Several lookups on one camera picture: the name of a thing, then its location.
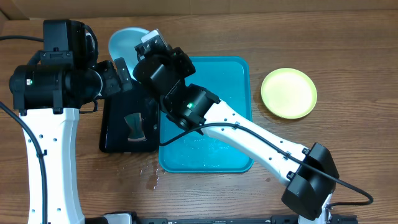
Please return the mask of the light blue plate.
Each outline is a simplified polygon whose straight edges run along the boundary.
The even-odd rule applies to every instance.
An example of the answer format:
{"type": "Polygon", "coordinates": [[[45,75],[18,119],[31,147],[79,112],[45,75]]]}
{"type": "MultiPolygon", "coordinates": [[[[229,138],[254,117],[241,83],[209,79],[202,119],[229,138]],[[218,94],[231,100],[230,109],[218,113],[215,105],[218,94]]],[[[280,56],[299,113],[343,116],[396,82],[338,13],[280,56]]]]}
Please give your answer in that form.
{"type": "Polygon", "coordinates": [[[148,33],[148,30],[140,27],[128,27],[115,32],[108,43],[108,50],[112,60],[123,58],[133,80],[135,79],[133,70],[138,64],[135,46],[141,44],[141,38],[148,33]]]}

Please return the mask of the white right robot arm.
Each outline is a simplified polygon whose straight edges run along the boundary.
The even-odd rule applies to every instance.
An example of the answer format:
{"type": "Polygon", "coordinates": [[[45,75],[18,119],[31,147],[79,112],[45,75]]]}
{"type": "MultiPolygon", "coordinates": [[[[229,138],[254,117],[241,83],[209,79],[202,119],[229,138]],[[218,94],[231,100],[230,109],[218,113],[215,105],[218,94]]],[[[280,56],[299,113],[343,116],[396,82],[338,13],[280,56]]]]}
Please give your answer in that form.
{"type": "Polygon", "coordinates": [[[264,166],[285,186],[282,202],[299,223],[331,221],[329,201],[339,177],[330,151],[282,139],[234,111],[210,90],[186,85],[195,67],[180,48],[172,48],[158,30],[135,47],[134,78],[159,103],[166,117],[185,133],[220,140],[264,166]]]}

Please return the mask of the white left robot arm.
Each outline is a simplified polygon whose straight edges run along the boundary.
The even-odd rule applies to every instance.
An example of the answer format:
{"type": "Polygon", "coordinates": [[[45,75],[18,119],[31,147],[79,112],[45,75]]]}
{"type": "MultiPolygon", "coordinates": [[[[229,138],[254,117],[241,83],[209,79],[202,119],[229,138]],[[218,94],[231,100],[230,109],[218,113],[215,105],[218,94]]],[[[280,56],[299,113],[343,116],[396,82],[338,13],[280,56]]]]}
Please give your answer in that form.
{"type": "Polygon", "coordinates": [[[44,47],[9,80],[29,173],[29,223],[133,223],[131,212],[86,218],[76,176],[81,107],[132,88],[122,58],[98,61],[98,41],[79,21],[46,20],[44,47]]]}

